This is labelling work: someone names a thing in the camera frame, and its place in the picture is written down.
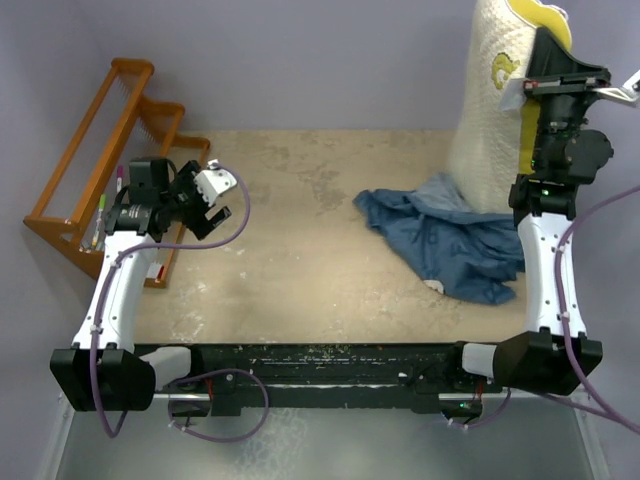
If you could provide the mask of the white quilted pillow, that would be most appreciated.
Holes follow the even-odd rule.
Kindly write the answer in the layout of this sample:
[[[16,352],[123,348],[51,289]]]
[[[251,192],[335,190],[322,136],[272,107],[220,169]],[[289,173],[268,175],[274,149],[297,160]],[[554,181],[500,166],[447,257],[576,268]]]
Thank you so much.
[[[568,14],[542,1],[478,1],[466,65],[464,101],[446,166],[459,193],[480,213],[507,213],[519,173],[530,173],[539,107],[523,80],[536,30],[569,50]]]

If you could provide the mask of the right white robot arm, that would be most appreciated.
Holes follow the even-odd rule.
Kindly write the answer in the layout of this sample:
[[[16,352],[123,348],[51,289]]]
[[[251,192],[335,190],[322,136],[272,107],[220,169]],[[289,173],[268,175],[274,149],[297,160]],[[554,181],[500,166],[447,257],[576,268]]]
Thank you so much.
[[[459,343],[459,358],[444,369],[452,389],[467,391],[481,376],[567,396],[600,364],[602,344],[588,337],[578,307],[571,230],[579,187],[593,183],[614,155],[608,137],[586,126],[610,79],[607,68],[577,60],[549,29],[537,29],[522,87],[540,108],[532,171],[518,174],[509,194],[525,259],[525,327],[497,344]]]

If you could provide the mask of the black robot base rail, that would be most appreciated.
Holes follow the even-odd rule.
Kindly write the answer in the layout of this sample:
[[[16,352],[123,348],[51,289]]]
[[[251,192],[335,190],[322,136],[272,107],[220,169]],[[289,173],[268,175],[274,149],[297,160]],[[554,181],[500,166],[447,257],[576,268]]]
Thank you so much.
[[[464,372],[452,343],[192,344],[187,382],[159,397],[202,406],[213,416],[244,408],[405,409],[477,413],[481,394],[500,387]]]

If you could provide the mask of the blue cartoon print pillowcase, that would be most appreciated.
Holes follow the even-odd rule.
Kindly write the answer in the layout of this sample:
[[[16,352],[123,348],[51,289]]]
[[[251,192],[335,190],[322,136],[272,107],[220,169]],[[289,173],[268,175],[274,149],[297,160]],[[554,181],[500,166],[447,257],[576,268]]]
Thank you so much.
[[[512,216],[474,211],[450,175],[438,173],[412,191],[363,190],[353,204],[431,289],[482,305],[516,298],[508,284],[525,261]]]

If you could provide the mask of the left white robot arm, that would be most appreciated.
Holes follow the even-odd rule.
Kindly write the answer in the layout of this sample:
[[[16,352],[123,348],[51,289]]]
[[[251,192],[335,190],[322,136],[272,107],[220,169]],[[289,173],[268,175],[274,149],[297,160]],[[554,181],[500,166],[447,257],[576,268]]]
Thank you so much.
[[[134,323],[148,273],[168,246],[163,236],[179,224],[205,239],[230,217],[229,208],[215,205],[238,179],[217,161],[176,167],[163,157],[132,160],[128,178],[103,220],[104,256],[91,305],[70,347],[54,350],[50,360],[77,411],[143,411],[171,382],[194,392],[206,378],[187,347],[136,354]]]

